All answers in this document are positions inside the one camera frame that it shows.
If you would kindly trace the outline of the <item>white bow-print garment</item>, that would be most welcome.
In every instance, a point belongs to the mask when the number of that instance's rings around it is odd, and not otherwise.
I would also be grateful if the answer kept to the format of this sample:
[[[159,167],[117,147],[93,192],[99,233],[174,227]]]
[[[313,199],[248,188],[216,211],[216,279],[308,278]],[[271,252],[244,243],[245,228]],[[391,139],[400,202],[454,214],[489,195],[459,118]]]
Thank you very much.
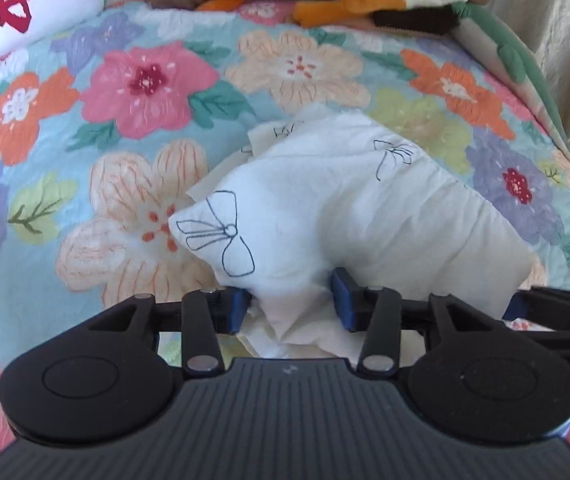
[[[261,358],[358,358],[334,310],[343,268],[404,298],[453,295],[501,318],[535,257],[511,223],[422,148],[360,112],[311,106],[248,135],[169,221],[181,247],[253,306],[239,338]]]

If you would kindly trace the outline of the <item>floral quilted bedspread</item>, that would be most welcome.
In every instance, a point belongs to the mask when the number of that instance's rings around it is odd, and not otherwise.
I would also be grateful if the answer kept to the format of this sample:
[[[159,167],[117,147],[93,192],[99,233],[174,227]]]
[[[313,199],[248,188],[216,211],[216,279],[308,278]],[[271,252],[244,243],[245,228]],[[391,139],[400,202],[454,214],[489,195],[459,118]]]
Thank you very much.
[[[570,289],[570,160],[450,39],[133,2],[0,58],[0,372],[124,298],[210,284],[170,235],[189,189],[303,106],[363,110],[489,200]],[[12,443],[0,408],[0,452]]]

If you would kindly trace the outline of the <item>green crocodile plush toy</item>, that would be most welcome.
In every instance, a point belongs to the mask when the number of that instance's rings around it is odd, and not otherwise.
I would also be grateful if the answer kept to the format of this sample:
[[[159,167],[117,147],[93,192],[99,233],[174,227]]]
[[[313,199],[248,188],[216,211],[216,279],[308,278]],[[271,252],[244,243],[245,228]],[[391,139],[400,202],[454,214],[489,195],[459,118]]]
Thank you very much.
[[[486,6],[453,3],[459,25],[451,30],[468,53],[508,87],[540,122],[556,147],[570,160],[570,142],[558,106],[526,44]]]

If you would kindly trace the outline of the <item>orange black white plush toy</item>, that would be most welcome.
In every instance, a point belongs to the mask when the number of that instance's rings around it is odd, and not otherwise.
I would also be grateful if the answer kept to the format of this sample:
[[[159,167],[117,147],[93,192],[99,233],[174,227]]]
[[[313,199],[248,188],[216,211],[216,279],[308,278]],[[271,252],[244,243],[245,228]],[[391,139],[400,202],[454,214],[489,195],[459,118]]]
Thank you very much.
[[[340,26],[381,32],[444,36],[459,25],[470,0],[207,0],[201,12],[235,12],[264,25],[311,29]]]

